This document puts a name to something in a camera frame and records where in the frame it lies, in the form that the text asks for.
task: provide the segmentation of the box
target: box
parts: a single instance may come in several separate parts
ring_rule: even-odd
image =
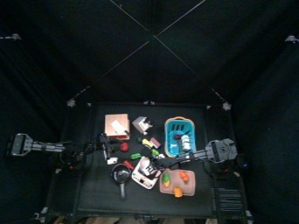
[[[105,133],[108,137],[128,140],[129,121],[126,114],[105,115]]]

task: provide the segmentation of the orange toy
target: orange toy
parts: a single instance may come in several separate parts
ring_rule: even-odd
[[[188,184],[188,181],[189,181],[188,175],[185,174],[184,171],[178,171],[178,173],[180,173],[181,180],[182,180],[184,184]]]
[[[173,197],[174,198],[180,198],[181,196],[182,196],[182,189],[180,188],[180,187],[174,187],[173,189],[172,189],[172,191],[173,191]]]

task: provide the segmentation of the blue plastic bin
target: blue plastic bin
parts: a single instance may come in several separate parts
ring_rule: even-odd
[[[164,123],[164,153],[173,158],[181,153],[194,152],[194,125],[192,120],[176,116]]]

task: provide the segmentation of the black table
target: black table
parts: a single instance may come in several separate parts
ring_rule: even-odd
[[[212,140],[229,138],[234,141],[229,112],[221,106],[200,105],[140,105],[140,104],[86,104],[69,109],[61,140],[85,143],[104,131],[105,115],[128,114],[130,122],[129,151],[117,151],[117,163],[140,152],[142,145],[137,137],[154,139],[164,148],[164,122],[168,118],[182,116],[194,124],[196,150],[202,150]],[[142,136],[132,121],[144,116],[153,122],[148,136]],[[158,184],[153,189],[144,189],[132,179],[125,182],[125,199],[120,198],[118,185],[110,178],[113,165],[108,165],[102,151],[88,156],[86,169],[80,174],[61,171],[53,174],[48,196],[48,215],[68,216],[130,216],[142,219],[185,218],[218,220],[238,219],[245,221],[245,195],[241,178],[232,173],[225,180],[216,180],[204,167],[202,161],[190,161],[181,169],[194,172],[196,189],[193,196],[174,198],[160,193]]]

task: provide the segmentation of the green object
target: green object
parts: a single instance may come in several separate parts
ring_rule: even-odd
[[[134,153],[130,155],[130,159],[138,159],[141,157],[140,153]]]
[[[152,155],[153,155],[153,157],[157,157],[160,155],[158,151],[157,150],[152,150]]]
[[[170,175],[169,175],[168,172],[165,172],[165,173],[162,174],[162,182],[166,183],[168,181],[170,181]]]

